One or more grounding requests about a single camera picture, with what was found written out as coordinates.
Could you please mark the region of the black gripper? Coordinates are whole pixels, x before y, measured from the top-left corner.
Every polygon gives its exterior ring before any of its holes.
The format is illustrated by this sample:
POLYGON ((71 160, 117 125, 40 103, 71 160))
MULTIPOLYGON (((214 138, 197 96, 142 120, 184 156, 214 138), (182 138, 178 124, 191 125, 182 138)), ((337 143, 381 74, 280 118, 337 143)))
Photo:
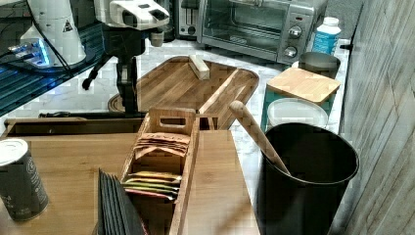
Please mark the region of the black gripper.
POLYGON ((137 113, 136 82, 137 64, 133 56, 142 55, 145 50, 145 36, 140 30, 128 27, 114 27, 102 24, 103 45, 107 55, 131 58, 126 65, 122 59, 116 64, 116 86, 121 104, 130 115, 137 113))

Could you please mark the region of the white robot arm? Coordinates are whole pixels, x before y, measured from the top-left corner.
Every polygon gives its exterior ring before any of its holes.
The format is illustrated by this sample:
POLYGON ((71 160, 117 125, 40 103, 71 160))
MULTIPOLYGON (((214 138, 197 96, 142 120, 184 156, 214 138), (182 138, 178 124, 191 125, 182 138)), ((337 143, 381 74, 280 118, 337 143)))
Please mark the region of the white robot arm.
MULTIPOLYGON (((46 66, 69 69, 86 58, 69 0, 25 0, 32 15, 32 26, 23 35, 24 39, 38 38, 48 52, 46 66)), ((117 58, 116 86, 121 104, 129 116, 138 114, 137 108, 137 66, 136 57, 145 52, 146 35, 142 30, 123 27, 110 19, 110 5, 113 0, 97 0, 96 17, 102 24, 105 53, 87 79, 82 83, 88 89, 99 69, 112 57, 117 58)))

